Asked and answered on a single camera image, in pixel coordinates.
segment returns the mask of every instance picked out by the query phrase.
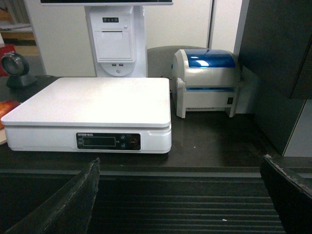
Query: checkout counter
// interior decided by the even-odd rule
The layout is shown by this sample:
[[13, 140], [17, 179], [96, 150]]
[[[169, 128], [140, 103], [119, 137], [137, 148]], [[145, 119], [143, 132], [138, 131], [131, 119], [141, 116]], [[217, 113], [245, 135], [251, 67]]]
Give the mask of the checkout counter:
[[[47, 76], [37, 78], [37, 84], [32, 87], [10, 90], [5, 85], [7, 78], [1, 77], [0, 101], [14, 99], [24, 102], [58, 79]], [[0, 196], [5, 207], [2, 207], [0, 220], [3, 223], [0, 226], [3, 230], [0, 232], [23, 218], [99, 157], [99, 192], [89, 226], [90, 233], [101, 233], [103, 230], [108, 230], [107, 233], [117, 230], [131, 233], [137, 232], [136, 227], [146, 232], [166, 227], [169, 233], [173, 233], [173, 230], [187, 225], [185, 219], [193, 217], [193, 220], [195, 213], [211, 214], [217, 218], [223, 215], [227, 220], [228, 214], [217, 212], [224, 212], [224, 208], [229, 210], [232, 219], [218, 225], [237, 225], [235, 219], [241, 217], [241, 212], [249, 219], [247, 217], [253, 212], [260, 211], [253, 211], [251, 207], [236, 214], [235, 205], [227, 207], [230, 203], [241, 206], [242, 199], [245, 205], [249, 204], [248, 199], [250, 204], [267, 203], [262, 205], [259, 215], [268, 215], [268, 218], [259, 223], [262, 226], [253, 224], [249, 227], [251, 233], [262, 229], [263, 225], [271, 228], [272, 220], [276, 222], [276, 230], [283, 233], [260, 178], [260, 162], [265, 154], [269, 154], [297, 173], [310, 173], [312, 160], [279, 156], [254, 123], [252, 115], [229, 118], [224, 112], [188, 112], [186, 118], [180, 118], [174, 111], [171, 115], [172, 148], [169, 153], [161, 155], [16, 152], [7, 144], [1, 145]], [[219, 199], [216, 203], [219, 206], [207, 206], [207, 199], [212, 197], [214, 201]], [[135, 224], [129, 223], [127, 215], [135, 218]], [[202, 227], [200, 224], [189, 224], [192, 230]]]

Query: lcd display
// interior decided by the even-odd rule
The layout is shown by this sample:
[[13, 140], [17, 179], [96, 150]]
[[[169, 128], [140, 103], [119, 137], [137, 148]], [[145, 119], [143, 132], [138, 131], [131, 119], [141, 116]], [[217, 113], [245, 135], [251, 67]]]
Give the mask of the lcd display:
[[84, 136], [82, 141], [84, 146], [116, 146], [115, 137]]
[[173, 4], [172, 0], [40, 0], [42, 4], [81, 4], [81, 5], [168, 5]]

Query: dark countertop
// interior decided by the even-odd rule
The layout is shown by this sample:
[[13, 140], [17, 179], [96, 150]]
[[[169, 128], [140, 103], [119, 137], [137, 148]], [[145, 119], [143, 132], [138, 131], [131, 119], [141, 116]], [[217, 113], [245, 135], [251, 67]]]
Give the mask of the dark countertop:
[[[38, 77], [33, 87], [11, 91], [0, 78], [0, 101], [27, 100], [56, 80]], [[187, 112], [181, 119], [172, 106], [172, 148], [164, 155], [18, 152], [7, 144], [0, 146], [1, 173], [77, 171], [99, 157], [102, 172], [143, 173], [258, 173], [265, 154], [274, 156], [289, 168], [310, 172], [312, 160], [284, 160], [254, 123], [253, 115], [237, 114], [229, 118], [224, 112]]]

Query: dark cabinet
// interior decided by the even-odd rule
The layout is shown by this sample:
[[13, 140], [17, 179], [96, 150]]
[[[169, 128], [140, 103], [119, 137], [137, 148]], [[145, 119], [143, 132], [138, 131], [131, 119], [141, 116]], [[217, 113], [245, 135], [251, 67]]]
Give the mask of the dark cabinet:
[[311, 43], [311, 0], [250, 0], [239, 60], [287, 98], [312, 99]]

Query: white wall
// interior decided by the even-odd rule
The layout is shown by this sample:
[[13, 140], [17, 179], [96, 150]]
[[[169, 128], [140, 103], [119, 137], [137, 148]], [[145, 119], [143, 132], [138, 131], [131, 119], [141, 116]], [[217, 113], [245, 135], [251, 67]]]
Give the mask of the white wall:
[[84, 8], [25, 3], [46, 74], [95, 76]]
[[234, 52], [243, 0], [214, 0], [209, 48]]
[[166, 45], [207, 47], [212, 0], [174, 0], [146, 6], [147, 48]]

